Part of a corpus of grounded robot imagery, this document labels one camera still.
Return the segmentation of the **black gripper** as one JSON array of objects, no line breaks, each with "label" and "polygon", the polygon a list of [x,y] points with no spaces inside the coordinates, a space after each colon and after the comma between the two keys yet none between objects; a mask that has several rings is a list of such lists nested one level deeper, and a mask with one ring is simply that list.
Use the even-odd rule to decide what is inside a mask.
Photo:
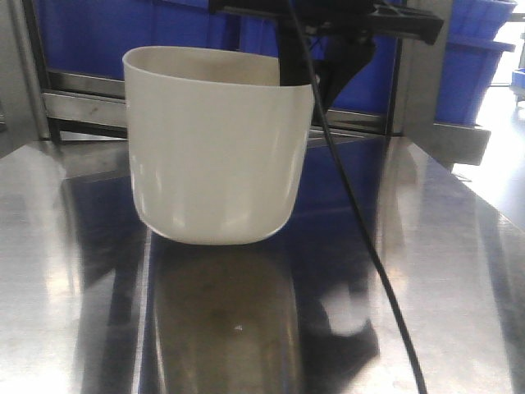
[{"label": "black gripper", "polygon": [[324,108],[332,106],[376,52],[371,36],[341,35],[371,32],[434,44],[444,24],[431,11],[390,1],[209,1],[208,11],[279,20],[281,86],[312,83],[309,41],[291,18],[292,13],[309,34],[333,35],[326,40],[324,58],[316,61]]}]

